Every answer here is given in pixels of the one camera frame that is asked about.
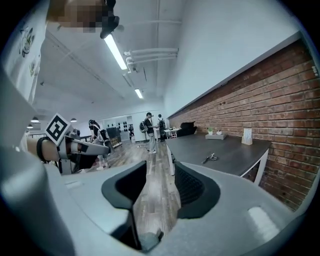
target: gray laminate floor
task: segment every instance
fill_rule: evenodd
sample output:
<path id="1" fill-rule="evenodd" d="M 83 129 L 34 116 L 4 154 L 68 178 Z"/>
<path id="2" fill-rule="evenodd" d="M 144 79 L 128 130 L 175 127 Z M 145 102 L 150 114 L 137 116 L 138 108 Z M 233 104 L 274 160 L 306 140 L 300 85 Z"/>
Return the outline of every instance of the gray laminate floor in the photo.
<path id="1" fill-rule="evenodd" d="M 146 184 L 133 208 L 137 232 L 155 232 L 161 228 L 166 235 L 177 221 L 179 193 L 175 178 L 170 175 L 166 143 L 156 143 L 156 154 L 149 154 L 145 148 L 147 145 L 124 142 L 123 147 L 115 149 L 108 162 L 112 167 L 118 167 L 146 160 Z"/>

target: desk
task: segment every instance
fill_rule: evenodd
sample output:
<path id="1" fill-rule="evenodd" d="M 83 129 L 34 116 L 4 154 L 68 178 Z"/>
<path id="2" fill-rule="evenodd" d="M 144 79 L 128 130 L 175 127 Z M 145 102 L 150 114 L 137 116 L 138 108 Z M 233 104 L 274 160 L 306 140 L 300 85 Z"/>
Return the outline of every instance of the desk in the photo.
<path id="1" fill-rule="evenodd" d="M 171 175 L 175 175 L 171 153 L 179 162 L 202 166 L 207 156 L 215 153 L 217 161 L 207 161 L 203 166 L 243 177 L 259 161 L 255 184 L 259 184 L 265 170 L 270 141 L 253 140 L 252 145 L 241 143 L 241 137 L 227 136 L 224 140 L 206 139 L 204 133 L 168 139 L 166 146 Z"/>

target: white ceiling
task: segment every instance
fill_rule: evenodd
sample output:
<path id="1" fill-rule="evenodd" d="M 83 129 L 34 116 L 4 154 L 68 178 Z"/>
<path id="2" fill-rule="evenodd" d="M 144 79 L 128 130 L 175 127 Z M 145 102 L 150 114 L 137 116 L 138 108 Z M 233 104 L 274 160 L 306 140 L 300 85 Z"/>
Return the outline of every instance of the white ceiling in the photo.
<path id="1" fill-rule="evenodd" d="M 149 48 L 177 48 L 181 25 L 144 23 L 154 20 L 181 21 L 186 0 L 117 0 L 114 13 L 120 17 L 124 31 L 113 37 L 120 53 Z M 75 29 L 47 26 L 41 49 L 41 66 L 33 106 L 39 115 L 50 119 L 56 112 L 80 122 L 97 118 L 95 111 L 139 104 L 134 88 L 123 78 L 104 40 L 101 29 L 83 33 Z M 129 76 L 143 91 L 143 101 L 163 95 L 175 60 L 138 65 L 139 73 Z"/>

